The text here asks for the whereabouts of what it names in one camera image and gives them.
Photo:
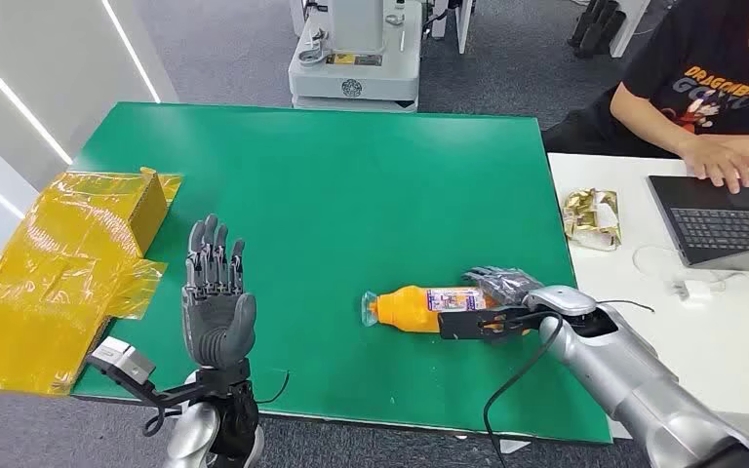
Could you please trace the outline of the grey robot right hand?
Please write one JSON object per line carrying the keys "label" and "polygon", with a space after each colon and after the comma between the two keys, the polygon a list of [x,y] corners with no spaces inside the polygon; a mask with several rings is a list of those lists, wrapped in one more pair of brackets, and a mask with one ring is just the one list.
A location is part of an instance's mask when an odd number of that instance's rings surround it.
{"label": "grey robot right hand", "polygon": [[518,268],[476,266],[464,272],[462,278],[473,282],[500,305],[521,306],[531,291],[544,287]]}

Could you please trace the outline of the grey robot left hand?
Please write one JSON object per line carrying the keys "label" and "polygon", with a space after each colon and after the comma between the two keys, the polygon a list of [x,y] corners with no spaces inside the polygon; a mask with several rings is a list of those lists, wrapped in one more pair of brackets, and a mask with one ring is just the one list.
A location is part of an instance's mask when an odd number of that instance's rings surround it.
{"label": "grey robot left hand", "polygon": [[186,349],[201,367],[236,366],[255,344],[256,298],[244,289],[244,241],[226,246],[228,228],[215,214],[192,226],[182,288]]}

